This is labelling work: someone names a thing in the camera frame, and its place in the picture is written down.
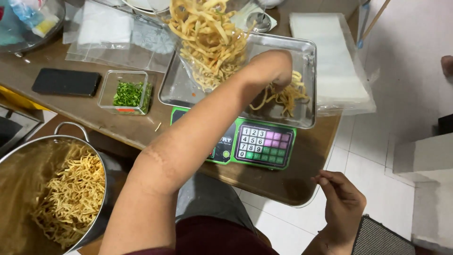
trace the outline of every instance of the gray pants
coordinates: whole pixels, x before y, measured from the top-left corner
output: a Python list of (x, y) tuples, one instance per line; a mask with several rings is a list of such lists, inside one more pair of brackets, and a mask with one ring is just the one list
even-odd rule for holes
[(234, 189), (217, 179), (195, 173), (179, 190), (176, 223), (193, 216), (235, 222), (254, 233), (255, 227)]

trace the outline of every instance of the gray doormat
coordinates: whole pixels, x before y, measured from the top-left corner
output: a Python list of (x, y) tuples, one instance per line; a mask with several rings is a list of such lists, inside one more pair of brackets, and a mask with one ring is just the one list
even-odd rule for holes
[(415, 255), (415, 248), (402, 236), (364, 215), (352, 255)]

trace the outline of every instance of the bracelet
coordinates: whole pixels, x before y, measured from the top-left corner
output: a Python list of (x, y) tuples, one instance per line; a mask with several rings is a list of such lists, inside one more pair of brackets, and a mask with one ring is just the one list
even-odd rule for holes
[(327, 250), (329, 250), (330, 253), (332, 253), (333, 255), (335, 255), (335, 254), (333, 253), (333, 251), (330, 249), (329, 244), (328, 244), (328, 243), (324, 243), (324, 244), (325, 244)]

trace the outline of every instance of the pink button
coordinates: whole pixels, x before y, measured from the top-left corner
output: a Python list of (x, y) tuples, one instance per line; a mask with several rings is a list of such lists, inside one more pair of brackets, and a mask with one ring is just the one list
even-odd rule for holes
[(267, 139), (272, 139), (272, 138), (274, 138), (274, 132), (268, 131), (268, 132), (266, 133), (266, 138), (267, 138)]
[(264, 146), (271, 146), (272, 140), (266, 139), (264, 140)]
[(274, 134), (274, 140), (280, 140), (280, 138), (282, 138), (282, 134), (280, 134), (280, 133)]
[(287, 135), (287, 134), (282, 135), (282, 141), (284, 141), (284, 142), (289, 141), (289, 135)]
[(280, 149), (286, 149), (288, 147), (288, 143), (287, 142), (281, 142), (280, 143)]
[(272, 141), (272, 147), (278, 148), (279, 147), (279, 141)]

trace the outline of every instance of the black phone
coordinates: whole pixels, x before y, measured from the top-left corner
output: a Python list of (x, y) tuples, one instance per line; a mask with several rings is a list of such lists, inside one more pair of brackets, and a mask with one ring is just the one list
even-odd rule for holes
[(101, 75), (94, 72), (42, 68), (32, 90), (39, 94), (94, 96)]

